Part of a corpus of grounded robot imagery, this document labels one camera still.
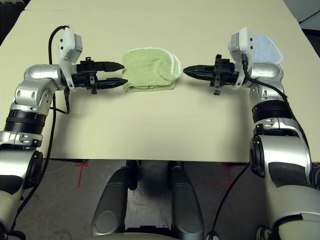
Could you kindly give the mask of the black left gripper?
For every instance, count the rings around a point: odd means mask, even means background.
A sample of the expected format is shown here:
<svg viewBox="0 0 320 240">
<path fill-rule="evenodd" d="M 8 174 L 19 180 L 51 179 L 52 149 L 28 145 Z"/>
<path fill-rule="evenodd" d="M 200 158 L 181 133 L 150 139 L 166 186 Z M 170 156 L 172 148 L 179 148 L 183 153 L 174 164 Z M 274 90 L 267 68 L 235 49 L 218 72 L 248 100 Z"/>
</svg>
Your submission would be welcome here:
<svg viewBox="0 0 320 240">
<path fill-rule="evenodd" d="M 76 65 L 76 73 L 72 75 L 72 80 L 76 88 L 86 88 L 91 91 L 91 94 L 96 95 L 97 90 L 117 88 L 128 82 L 127 79 L 119 77 L 98 80 L 97 72 L 116 72 L 124 68 L 117 62 L 94 62 L 91 57 L 86 57 Z"/>
</svg>

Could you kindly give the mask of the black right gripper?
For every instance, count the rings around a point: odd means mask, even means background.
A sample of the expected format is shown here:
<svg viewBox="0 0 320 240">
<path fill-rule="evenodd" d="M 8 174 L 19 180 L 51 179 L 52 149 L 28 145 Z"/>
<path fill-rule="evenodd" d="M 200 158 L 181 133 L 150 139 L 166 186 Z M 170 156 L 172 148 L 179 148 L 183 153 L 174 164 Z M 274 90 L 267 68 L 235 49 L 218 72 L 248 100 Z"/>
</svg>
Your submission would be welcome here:
<svg viewBox="0 0 320 240">
<path fill-rule="evenodd" d="M 228 58 L 222 58 L 221 54 L 215 56 L 213 65 L 193 65 L 183 69 L 183 72 L 197 80 L 210 81 L 214 88 L 213 94 L 219 96 L 220 88 L 234 86 L 238 79 L 239 72 L 235 70 L 235 64 Z"/>
</svg>

